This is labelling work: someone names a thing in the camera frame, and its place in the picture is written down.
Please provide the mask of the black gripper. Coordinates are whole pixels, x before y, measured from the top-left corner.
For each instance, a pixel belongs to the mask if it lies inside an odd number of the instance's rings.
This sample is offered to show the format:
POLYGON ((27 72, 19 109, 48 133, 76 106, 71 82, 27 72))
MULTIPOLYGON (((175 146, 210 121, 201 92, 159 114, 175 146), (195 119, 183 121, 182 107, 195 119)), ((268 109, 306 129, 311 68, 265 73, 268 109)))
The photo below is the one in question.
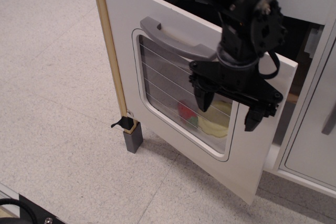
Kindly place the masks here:
POLYGON ((192 61, 190 82, 198 108, 206 112, 214 94, 227 97, 249 107, 245 131, 254 131, 263 118, 275 116, 283 95, 251 69, 232 69, 214 61, 192 61))

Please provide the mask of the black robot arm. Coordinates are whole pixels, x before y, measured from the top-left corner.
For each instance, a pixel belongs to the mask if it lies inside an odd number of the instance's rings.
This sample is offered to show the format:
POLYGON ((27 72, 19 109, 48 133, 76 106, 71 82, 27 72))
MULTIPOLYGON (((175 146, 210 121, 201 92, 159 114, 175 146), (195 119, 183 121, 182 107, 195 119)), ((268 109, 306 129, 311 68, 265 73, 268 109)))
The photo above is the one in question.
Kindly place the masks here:
POLYGON ((219 14, 222 36, 216 61, 192 61, 190 82, 199 109, 206 112, 215 94, 248 106, 245 131, 263 118, 274 116, 282 94, 268 83, 278 71, 262 74, 259 61, 270 55, 276 68, 275 48, 287 33, 277 0, 203 0, 219 14))

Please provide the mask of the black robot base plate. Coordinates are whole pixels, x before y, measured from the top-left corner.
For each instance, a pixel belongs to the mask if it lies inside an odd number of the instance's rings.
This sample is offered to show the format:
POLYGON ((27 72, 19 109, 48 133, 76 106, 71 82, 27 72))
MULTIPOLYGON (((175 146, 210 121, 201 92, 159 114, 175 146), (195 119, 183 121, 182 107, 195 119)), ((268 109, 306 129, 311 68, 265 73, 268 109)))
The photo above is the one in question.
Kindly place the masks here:
POLYGON ((14 206, 18 208, 18 213, 13 213, 5 207, 4 211, 14 216, 1 217, 1 223, 66 223, 22 195, 12 198, 1 193, 1 207, 2 206, 14 206))

